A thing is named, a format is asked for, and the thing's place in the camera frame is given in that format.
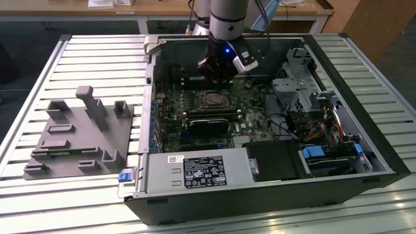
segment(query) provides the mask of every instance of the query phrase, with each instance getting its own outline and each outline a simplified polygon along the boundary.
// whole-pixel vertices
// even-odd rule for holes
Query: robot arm
[[[199,3],[199,9],[206,9],[204,12],[207,8],[211,9],[208,54],[199,62],[199,70],[215,83],[222,83],[236,75],[246,74],[259,65],[243,37],[250,0],[211,0],[211,3],[204,0]]]

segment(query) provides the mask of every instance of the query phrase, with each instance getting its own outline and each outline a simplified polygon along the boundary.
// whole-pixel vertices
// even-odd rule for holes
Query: warning label
[[[183,168],[186,188],[227,185],[223,156],[184,158]]]

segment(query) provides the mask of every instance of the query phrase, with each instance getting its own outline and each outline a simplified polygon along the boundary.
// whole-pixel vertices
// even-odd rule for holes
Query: blue clip
[[[132,181],[132,172],[122,172],[119,174],[119,182],[131,182]]]
[[[308,146],[302,150],[302,153],[304,155],[304,158],[324,157],[326,156],[323,147],[320,147],[320,146]]]
[[[360,144],[355,144],[355,145],[354,145],[354,148],[356,149],[358,154],[360,155],[360,154],[363,153],[362,145],[360,145]]]

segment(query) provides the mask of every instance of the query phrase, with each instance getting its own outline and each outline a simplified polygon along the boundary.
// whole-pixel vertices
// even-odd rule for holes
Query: aluminum slatted table
[[[119,187],[118,175],[23,180],[23,169],[48,119],[47,104],[51,99],[63,98],[70,106],[82,106],[82,101],[75,99],[79,85],[94,86],[94,95],[104,104],[124,99],[135,105],[127,167],[138,164],[146,82],[144,36],[62,39],[0,147],[0,233],[416,231],[416,112],[352,41],[338,35],[315,35],[315,39],[412,171],[411,176],[391,186],[367,191],[335,206],[147,226],[123,204],[122,197],[134,191],[134,186]]]

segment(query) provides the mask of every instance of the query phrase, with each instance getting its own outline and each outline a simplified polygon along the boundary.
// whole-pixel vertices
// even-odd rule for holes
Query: wooden cabinet
[[[376,62],[416,14],[416,0],[327,0],[335,8],[323,33],[347,33]]]

